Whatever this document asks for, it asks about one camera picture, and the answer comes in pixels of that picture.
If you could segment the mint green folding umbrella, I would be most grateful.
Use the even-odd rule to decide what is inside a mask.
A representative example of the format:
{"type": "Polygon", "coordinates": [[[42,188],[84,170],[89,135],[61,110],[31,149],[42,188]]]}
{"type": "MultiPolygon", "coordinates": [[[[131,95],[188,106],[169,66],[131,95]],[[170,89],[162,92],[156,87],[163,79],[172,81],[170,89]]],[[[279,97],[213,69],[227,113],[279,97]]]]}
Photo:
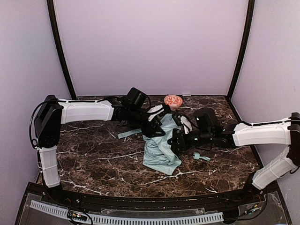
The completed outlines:
{"type": "Polygon", "coordinates": [[[176,125],[171,114],[166,114],[161,119],[161,123],[161,128],[165,132],[164,136],[142,136],[145,141],[142,164],[166,175],[172,175],[182,161],[172,152],[171,145],[167,141],[172,138],[174,129],[180,131],[181,128],[176,125]]]}

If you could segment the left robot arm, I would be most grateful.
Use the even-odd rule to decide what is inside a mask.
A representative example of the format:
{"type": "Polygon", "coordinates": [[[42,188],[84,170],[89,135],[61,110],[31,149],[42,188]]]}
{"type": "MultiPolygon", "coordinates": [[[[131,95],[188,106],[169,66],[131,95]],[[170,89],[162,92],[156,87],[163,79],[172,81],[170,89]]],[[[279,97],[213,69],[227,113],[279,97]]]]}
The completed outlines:
{"type": "Polygon", "coordinates": [[[31,145],[37,150],[38,167],[47,188],[60,185],[57,146],[60,129],[64,124],[79,121],[126,121],[141,129],[146,137],[164,136],[158,119],[170,112],[166,104],[143,108],[149,96],[136,88],[122,97],[105,97],[101,100],[66,100],[48,95],[32,113],[29,126],[31,145]]]}

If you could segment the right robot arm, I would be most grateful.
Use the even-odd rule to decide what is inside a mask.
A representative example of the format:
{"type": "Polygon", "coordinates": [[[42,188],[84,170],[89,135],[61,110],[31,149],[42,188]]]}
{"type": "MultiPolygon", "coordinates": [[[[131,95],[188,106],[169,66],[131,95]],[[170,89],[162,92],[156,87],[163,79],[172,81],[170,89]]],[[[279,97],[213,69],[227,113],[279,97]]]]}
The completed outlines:
{"type": "Polygon", "coordinates": [[[279,121],[263,123],[240,122],[220,125],[211,108],[194,112],[197,130],[192,131],[191,123],[185,116],[178,116],[176,122],[183,131],[174,129],[168,140],[175,154],[191,147],[210,144],[220,148],[235,148],[259,144],[283,144],[283,152],[262,169],[251,174],[243,190],[256,194],[270,183],[300,166],[300,114],[293,112],[290,117],[279,121]]]}

